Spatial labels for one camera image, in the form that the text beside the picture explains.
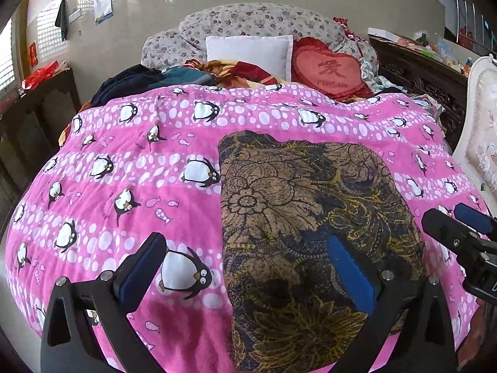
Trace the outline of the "brown yellow patterned garment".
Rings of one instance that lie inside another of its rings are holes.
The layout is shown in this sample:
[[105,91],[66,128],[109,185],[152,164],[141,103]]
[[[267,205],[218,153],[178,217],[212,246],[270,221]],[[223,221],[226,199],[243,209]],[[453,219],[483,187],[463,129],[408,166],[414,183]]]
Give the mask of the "brown yellow patterned garment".
[[380,269],[425,276],[420,229],[376,152],[251,131],[225,136],[218,152],[236,370],[314,371],[359,333],[367,316],[332,265],[331,236]]

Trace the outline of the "white ornate upholstered chair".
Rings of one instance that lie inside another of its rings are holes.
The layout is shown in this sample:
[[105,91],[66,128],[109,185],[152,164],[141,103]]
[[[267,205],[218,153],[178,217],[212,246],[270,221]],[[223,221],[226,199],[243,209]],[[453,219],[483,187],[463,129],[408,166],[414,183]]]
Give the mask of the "white ornate upholstered chair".
[[463,131],[453,152],[456,163],[496,214],[496,58],[479,57],[467,80]]

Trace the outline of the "dark carved wooden cabinet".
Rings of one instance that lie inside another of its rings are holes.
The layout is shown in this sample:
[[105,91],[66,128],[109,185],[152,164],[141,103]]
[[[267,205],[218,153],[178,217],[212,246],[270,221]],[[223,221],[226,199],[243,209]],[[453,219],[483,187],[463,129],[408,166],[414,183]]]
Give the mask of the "dark carved wooden cabinet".
[[455,149],[463,132],[467,107],[467,78],[447,65],[419,52],[371,36],[379,57],[379,73],[412,94],[428,94],[445,111],[441,123],[446,141]]

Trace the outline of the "blue white patterned cloth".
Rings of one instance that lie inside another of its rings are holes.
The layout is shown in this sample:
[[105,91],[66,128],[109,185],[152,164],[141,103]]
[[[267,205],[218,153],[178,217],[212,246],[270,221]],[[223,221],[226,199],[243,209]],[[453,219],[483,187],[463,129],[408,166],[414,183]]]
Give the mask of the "blue white patterned cloth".
[[386,93],[387,89],[393,89],[400,93],[406,93],[407,89],[397,84],[391,83],[385,77],[377,73],[377,69],[364,57],[360,59],[361,79],[373,94]]

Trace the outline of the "pink penguin quilt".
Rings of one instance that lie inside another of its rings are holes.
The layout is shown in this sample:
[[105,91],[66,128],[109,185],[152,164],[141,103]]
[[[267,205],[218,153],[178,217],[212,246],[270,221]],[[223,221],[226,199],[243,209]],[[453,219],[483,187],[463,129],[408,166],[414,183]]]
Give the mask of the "pink penguin quilt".
[[478,302],[462,287],[464,269],[423,233],[421,218],[433,208],[451,215],[459,203],[484,210],[484,201],[446,152],[430,107],[404,94],[339,103],[298,84],[166,87],[76,115],[7,230],[7,283],[30,328],[42,332],[59,277],[94,279],[161,233],[168,251],[131,325],[168,372],[238,371],[218,146],[240,131],[376,152],[420,229],[425,276],[445,291],[454,342],[463,342]]

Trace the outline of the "red heart cushion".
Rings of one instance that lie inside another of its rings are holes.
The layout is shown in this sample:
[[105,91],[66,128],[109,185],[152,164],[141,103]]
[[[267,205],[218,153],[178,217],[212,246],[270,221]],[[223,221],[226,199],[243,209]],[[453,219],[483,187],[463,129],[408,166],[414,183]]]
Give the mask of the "red heart cushion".
[[373,96],[361,77],[361,63],[355,57],[335,53],[324,42],[312,37],[294,42],[291,78],[293,82],[340,102]]

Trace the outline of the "dark wooden side table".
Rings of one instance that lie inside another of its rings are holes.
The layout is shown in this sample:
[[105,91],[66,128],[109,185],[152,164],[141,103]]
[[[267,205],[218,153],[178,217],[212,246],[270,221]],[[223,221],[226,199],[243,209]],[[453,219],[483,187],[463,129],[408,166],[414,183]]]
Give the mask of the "dark wooden side table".
[[8,171],[17,185],[33,178],[59,147],[61,131],[82,109],[71,68],[45,80],[1,110],[1,142],[12,148],[19,172]]

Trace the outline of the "white square pillow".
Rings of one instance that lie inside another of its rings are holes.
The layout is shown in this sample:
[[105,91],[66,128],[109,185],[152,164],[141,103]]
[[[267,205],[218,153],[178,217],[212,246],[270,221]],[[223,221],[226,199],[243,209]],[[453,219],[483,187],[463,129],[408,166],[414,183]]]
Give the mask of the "white square pillow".
[[260,67],[269,74],[291,81],[293,37],[282,36],[208,36],[207,60],[231,60]]

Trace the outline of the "red bag on table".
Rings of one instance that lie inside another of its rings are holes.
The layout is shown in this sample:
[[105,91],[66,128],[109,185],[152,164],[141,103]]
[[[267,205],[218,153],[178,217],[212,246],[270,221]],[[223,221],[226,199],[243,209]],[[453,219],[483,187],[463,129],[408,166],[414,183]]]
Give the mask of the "red bag on table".
[[22,89],[28,91],[37,88],[41,83],[50,79],[58,67],[58,61],[54,61],[46,66],[38,68],[22,81]]

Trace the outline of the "orange red yellow blanket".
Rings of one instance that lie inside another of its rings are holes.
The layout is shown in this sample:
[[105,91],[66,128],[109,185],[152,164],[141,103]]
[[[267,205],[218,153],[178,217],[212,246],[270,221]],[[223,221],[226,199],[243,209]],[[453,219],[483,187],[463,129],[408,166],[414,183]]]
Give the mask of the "orange red yellow blanket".
[[[276,85],[277,83],[281,83],[283,81],[282,79],[269,74],[260,67],[246,62],[231,60],[201,62],[197,59],[189,59],[181,66],[209,72],[216,77],[216,84],[214,86],[220,86],[227,89],[254,89],[259,86]],[[82,107],[82,110],[92,108],[90,104],[91,100]]]

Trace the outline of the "teal grey garment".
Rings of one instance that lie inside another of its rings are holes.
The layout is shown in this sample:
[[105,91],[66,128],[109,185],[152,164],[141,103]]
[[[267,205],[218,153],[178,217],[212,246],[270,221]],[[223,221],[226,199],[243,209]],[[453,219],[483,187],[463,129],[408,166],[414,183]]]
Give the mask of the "teal grey garment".
[[216,77],[209,72],[200,71],[190,67],[171,67],[162,71],[158,80],[148,85],[148,89],[158,89],[175,85],[195,84],[201,86],[214,86]]

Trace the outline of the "floral padded headboard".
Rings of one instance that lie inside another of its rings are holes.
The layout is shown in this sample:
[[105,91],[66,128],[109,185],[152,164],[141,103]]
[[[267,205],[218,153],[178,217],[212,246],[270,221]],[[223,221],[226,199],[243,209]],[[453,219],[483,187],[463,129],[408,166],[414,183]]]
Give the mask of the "floral padded headboard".
[[163,70],[192,58],[204,61],[205,39],[210,35],[312,37],[334,52],[365,59],[375,73],[379,70],[375,49],[346,25],[308,9],[268,2],[224,4],[189,14],[177,27],[147,38],[142,47],[141,64]]

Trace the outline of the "red sign on wall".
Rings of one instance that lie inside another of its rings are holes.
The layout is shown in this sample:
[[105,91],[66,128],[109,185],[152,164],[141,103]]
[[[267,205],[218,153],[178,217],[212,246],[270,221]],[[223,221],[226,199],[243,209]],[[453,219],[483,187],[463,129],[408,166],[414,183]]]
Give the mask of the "red sign on wall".
[[38,65],[38,56],[35,42],[30,44],[28,54],[30,67],[36,67]]

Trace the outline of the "dark cloth hanging on wall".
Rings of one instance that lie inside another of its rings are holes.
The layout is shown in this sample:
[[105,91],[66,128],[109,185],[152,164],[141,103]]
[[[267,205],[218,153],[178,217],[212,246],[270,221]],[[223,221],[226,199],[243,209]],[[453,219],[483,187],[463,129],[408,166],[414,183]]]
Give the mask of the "dark cloth hanging on wall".
[[59,28],[61,31],[62,41],[66,41],[67,36],[68,36],[68,29],[69,29],[69,19],[68,19],[68,13],[67,13],[66,0],[61,0],[60,6],[59,6],[59,9],[57,12],[55,26],[57,28]]

